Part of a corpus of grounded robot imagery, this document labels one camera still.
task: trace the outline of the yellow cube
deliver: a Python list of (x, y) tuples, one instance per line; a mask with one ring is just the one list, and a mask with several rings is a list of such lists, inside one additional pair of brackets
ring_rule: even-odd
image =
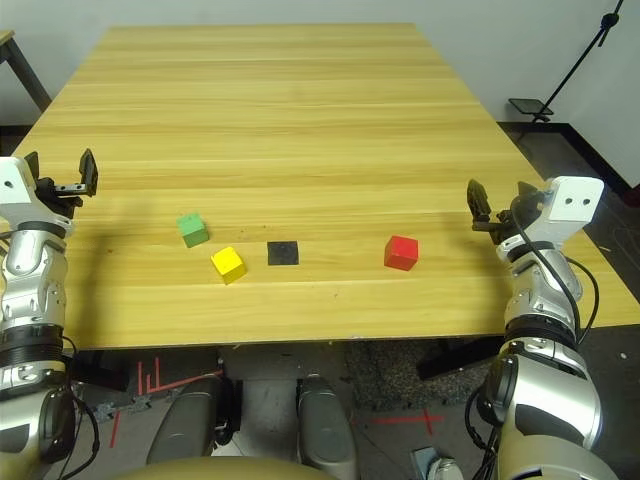
[(211, 261), (227, 285), (235, 282), (247, 273), (247, 267), (233, 247), (223, 248), (219, 252), (216, 252), (211, 257)]

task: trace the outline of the black square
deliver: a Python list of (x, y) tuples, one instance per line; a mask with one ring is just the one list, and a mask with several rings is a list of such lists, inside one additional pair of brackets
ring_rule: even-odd
[(267, 242), (269, 265), (298, 265), (298, 242)]

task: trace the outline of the white wall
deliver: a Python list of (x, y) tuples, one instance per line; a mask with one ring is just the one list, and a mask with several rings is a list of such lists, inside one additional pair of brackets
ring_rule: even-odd
[[(413, 22), (494, 118), (507, 120), (519, 117), (506, 99), (546, 98), (613, 5), (615, 0), (0, 0), (0, 29), (17, 32), (34, 70), (55, 95), (112, 25)], [(610, 41), (590, 63), (605, 57), (615, 63)], [(579, 91), (595, 87), (578, 77), (567, 88), (573, 93), (554, 103), (554, 120), (576, 118), (587, 139), (607, 149), (603, 134), (585, 121), (593, 113)], [(615, 108), (607, 112), (616, 123)], [(37, 117), (8, 66), (0, 67), (0, 124), (28, 124)], [(627, 156), (618, 160), (618, 150), (607, 150), (615, 158), (601, 153), (616, 168), (628, 162)], [(619, 171), (634, 181), (633, 166)]]
[(620, 13), (567, 88), (576, 106), (568, 121), (633, 187), (640, 184), (640, 3), (627, 0)]

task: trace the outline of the wall baseboard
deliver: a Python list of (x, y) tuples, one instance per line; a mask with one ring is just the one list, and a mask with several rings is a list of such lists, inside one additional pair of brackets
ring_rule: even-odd
[(640, 206), (640, 184), (632, 187), (569, 123), (498, 122), (505, 132), (559, 133), (629, 206)]

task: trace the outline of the red cube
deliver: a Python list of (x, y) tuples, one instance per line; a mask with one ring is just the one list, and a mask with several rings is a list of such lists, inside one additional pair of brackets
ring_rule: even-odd
[(400, 270), (411, 270), (418, 261), (418, 241), (393, 235), (384, 249), (384, 264)]

